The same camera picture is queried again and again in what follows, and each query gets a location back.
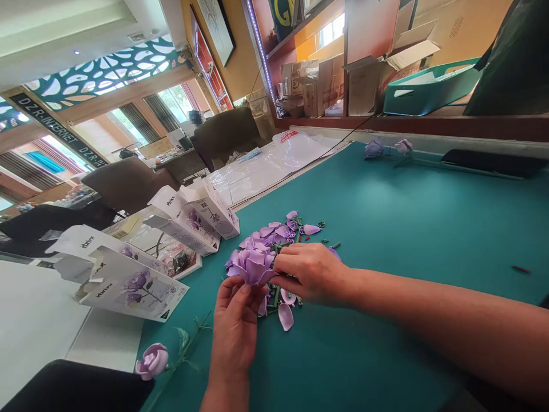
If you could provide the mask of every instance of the brown chair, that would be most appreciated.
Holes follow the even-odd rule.
[[[209,118],[194,130],[190,140],[210,172],[222,168],[235,150],[249,152],[268,143],[261,137],[252,111],[247,107]]]
[[[145,207],[160,188],[179,190],[181,184],[166,169],[154,173],[137,157],[102,166],[82,178],[82,183],[99,193],[116,211],[132,215]]]

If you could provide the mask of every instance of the small red object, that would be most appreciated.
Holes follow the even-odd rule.
[[[518,270],[518,271],[520,271],[520,272],[524,272],[524,273],[528,273],[528,274],[530,273],[530,271],[529,271],[528,269],[524,269],[524,268],[522,268],[522,267],[520,267],[520,266],[512,266],[512,268],[513,268],[513,269],[516,269],[516,270]]]

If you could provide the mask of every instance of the hand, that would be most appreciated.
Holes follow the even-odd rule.
[[[345,292],[353,279],[352,269],[321,243],[294,243],[282,248],[273,270],[282,275],[271,278],[272,284],[305,300],[330,306],[345,306]]]
[[[240,276],[221,284],[213,315],[210,381],[248,376],[256,355],[257,312],[266,293],[265,285],[251,287]]]

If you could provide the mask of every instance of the teal cutting mat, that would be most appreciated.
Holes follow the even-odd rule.
[[[162,342],[177,353],[174,326],[194,330],[215,303],[230,253],[251,232],[299,210],[327,224],[310,240],[340,241],[351,267],[432,280],[539,304],[549,292],[549,183],[513,181],[396,159],[363,160],[353,143],[331,159],[247,206],[238,238],[185,278],[190,290],[165,324],[145,322],[139,355]],[[512,265],[531,270],[517,273]],[[277,315],[259,320],[250,410],[435,411],[464,376],[398,326],[350,310],[305,303],[284,332]],[[176,372],[157,411],[198,411],[207,383],[211,332]],[[155,391],[163,384],[159,379]]]

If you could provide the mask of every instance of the black chair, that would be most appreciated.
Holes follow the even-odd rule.
[[[236,150],[249,152],[268,143],[259,134],[250,108],[216,114],[194,130],[194,150],[210,172],[222,168]]]

